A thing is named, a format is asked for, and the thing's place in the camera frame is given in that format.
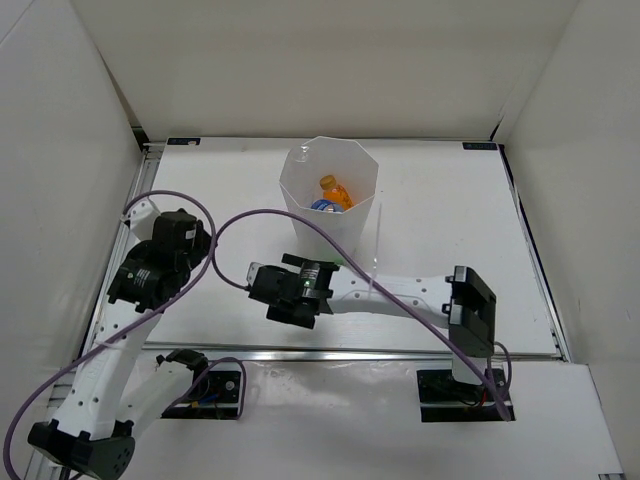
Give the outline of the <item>blue label clear bottle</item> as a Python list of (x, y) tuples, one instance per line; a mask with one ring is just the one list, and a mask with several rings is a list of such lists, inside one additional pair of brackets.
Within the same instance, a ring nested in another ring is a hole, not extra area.
[(317, 211), (330, 212), (330, 213), (344, 212), (344, 209), (340, 204), (325, 198), (314, 201), (311, 205), (311, 209), (317, 210)]

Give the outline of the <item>orange juice bottle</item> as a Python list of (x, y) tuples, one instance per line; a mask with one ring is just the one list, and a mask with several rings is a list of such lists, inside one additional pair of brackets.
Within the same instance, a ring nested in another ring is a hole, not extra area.
[(333, 175), (326, 175), (319, 180), (323, 192), (323, 198), (340, 205), (344, 210), (354, 206), (354, 202), (347, 190), (337, 181)]

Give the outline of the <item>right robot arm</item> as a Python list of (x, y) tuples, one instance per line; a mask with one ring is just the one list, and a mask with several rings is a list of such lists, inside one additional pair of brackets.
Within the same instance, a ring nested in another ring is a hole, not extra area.
[(486, 384), (483, 372), (494, 353), (497, 296), (467, 266), (436, 277), (379, 276), (370, 281), (335, 263), (285, 254), (284, 266), (250, 264), (248, 296), (267, 306), (266, 318), (306, 329), (320, 315), (375, 314), (392, 317), (416, 312), (447, 332), (454, 346), (449, 387), (470, 400)]

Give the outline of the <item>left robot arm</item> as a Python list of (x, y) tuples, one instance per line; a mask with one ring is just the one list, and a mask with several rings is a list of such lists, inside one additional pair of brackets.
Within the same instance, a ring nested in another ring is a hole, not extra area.
[(116, 270), (89, 359), (75, 368), (71, 390), (28, 443), (52, 462), (93, 479), (118, 479), (132, 460), (136, 433), (160, 413), (161, 401), (206, 395), (210, 377), (190, 365), (164, 367), (142, 391), (123, 396), (136, 359), (167, 306), (210, 258), (203, 220), (180, 208), (162, 212), (143, 199), (123, 222), (136, 242)]

